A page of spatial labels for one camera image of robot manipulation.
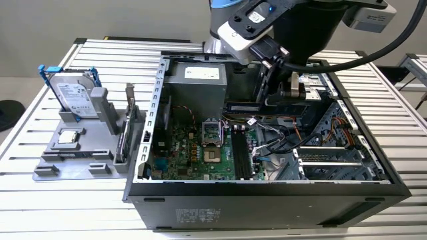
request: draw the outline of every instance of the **orange wire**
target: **orange wire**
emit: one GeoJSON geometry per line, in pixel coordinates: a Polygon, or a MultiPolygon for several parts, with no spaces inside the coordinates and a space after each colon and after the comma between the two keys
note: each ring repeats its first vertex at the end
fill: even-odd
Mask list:
{"type": "Polygon", "coordinates": [[[335,118],[333,118],[333,120],[331,120],[331,131],[329,132],[329,135],[327,135],[326,139],[323,140],[323,143],[325,143],[325,144],[326,144],[327,141],[331,139],[333,134],[334,134],[334,121],[335,121],[335,118]]]}
{"type": "MultiPolygon", "coordinates": [[[[341,117],[339,117],[338,119],[341,119],[346,124],[349,124],[349,122],[347,122],[346,119],[341,118],[341,117]]],[[[354,137],[353,137],[349,129],[345,129],[345,134],[346,134],[346,136],[347,136],[347,140],[349,140],[350,145],[357,145],[357,142],[355,142],[355,140],[354,140],[354,137]]]]}
{"type": "Polygon", "coordinates": [[[282,116],[282,119],[293,119],[294,120],[294,128],[295,128],[295,132],[298,134],[299,140],[303,141],[302,135],[301,135],[301,130],[297,126],[297,117],[291,117],[291,116],[282,116]]]}

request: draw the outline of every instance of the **wall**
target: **wall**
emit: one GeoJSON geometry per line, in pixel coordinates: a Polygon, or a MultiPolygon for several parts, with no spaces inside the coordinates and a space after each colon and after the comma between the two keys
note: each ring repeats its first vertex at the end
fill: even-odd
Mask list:
{"type": "MultiPolygon", "coordinates": [[[[329,49],[373,53],[402,33],[418,0],[389,0],[399,14],[383,34],[341,26],[329,49]]],[[[60,62],[76,38],[186,39],[210,36],[208,0],[0,0],[0,77],[36,77],[40,64],[60,62]]],[[[427,54],[427,18],[409,42],[381,64],[406,53],[427,54]]]]}

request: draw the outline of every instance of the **screw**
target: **screw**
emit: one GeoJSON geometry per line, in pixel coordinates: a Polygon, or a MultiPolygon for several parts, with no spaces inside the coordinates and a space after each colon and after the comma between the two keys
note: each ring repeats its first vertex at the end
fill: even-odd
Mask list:
{"type": "Polygon", "coordinates": [[[254,33],[254,31],[255,31],[251,25],[247,25],[247,26],[246,26],[246,30],[247,30],[250,33],[254,33]]]}

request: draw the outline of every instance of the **aluminum table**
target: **aluminum table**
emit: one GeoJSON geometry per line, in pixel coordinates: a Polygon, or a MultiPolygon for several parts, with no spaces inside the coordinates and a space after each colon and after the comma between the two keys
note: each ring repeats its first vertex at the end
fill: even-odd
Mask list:
{"type": "MultiPolygon", "coordinates": [[[[203,47],[87,40],[72,46],[60,66],[98,68],[116,109],[126,108],[126,84],[134,83],[138,105],[147,110],[160,51],[200,53],[203,47]]],[[[353,51],[314,56],[333,65],[359,58],[353,51]]],[[[374,64],[337,75],[414,195],[355,227],[155,233],[134,205],[122,202],[126,179],[34,182],[39,157],[60,122],[60,104],[44,87],[0,147],[0,239],[427,239],[427,123],[374,64]]]]}

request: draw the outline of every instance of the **black chair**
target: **black chair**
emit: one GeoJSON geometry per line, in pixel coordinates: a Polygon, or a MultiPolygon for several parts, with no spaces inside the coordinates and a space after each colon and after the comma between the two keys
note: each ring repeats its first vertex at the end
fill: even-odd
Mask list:
{"type": "Polygon", "coordinates": [[[15,127],[24,115],[26,107],[19,101],[0,101],[0,132],[15,127]]]}

